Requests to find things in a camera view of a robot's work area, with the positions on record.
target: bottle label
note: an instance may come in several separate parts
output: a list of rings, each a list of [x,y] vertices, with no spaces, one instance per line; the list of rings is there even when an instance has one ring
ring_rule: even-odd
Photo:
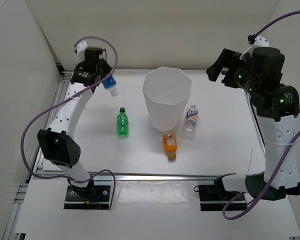
[[[127,120],[127,118],[126,118],[126,116],[123,116],[123,115],[121,115],[120,117],[118,117],[118,120],[120,121],[126,121]]]
[[[116,83],[116,80],[113,76],[110,76],[107,80],[104,80],[102,82],[103,86],[105,89],[109,89],[113,86],[115,86],[117,83]]]
[[[176,137],[174,134],[166,134],[163,136],[163,143],[164,145],[173,146],[177,145]]]
[[[198,117],[198,110],[193,110],[189,108],[188,111],[186,111],[185,120],[188,121],[193,126],[195,126],[197,123],[197,117]]]

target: blue bottle label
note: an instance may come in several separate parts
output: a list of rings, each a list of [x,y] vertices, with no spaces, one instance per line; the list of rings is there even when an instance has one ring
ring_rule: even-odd
[[[102,82],[105,89],[111,88],[117,84],[113,76],[109,77],[107,80]]]
[[[197,115],[198,115],[198,110],[189,110],[186,112],[185,118],[188,119]]]

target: green soda bottle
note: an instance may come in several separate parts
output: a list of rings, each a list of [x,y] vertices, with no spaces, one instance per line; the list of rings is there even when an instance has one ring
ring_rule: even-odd
[[[120,113],[116,117],[116,130],[120,136],[127,136],[129,132],[128,128],[128,116],[124,107],[120,108]]]

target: plastic bottle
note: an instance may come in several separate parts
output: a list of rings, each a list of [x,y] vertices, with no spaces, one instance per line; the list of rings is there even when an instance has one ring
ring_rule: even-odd
[[[184,140],[192,141],[195,138],[195,128],[198,119],[197,105],[191,104],[186,110],[185,120],[182,127],[181,138]]]
[[[174,134],[166,134],[163,135],[163,145],[164,150],[168,156],[169,160],[174,160],[177,157],[176,151],[177,151],[177,141],[176,141],[176,135]]]
[[[104,80],[102,82],[102,84],[104,86],[104,89],[110,91],[112,97],[115,97],[115,96],[118,95],[118,91],[117,91],[117,88],[116,88],[117,82],[116,82],[116,80],[114,79],[113,76],[110,76],[108,79]]]
[[[127,136],[129,132],[129,121],[124,107],[120,108],[120,113],[116,117],[116,130],[120,136]]]

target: clear water bottle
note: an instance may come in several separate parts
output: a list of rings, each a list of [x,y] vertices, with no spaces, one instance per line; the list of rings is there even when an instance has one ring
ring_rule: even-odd
[[[191,104],[186,110],[185,119],[182,127],[181,138],[187,141],[192,141],[195,138],[195,128],[198,119],[197,105]]]

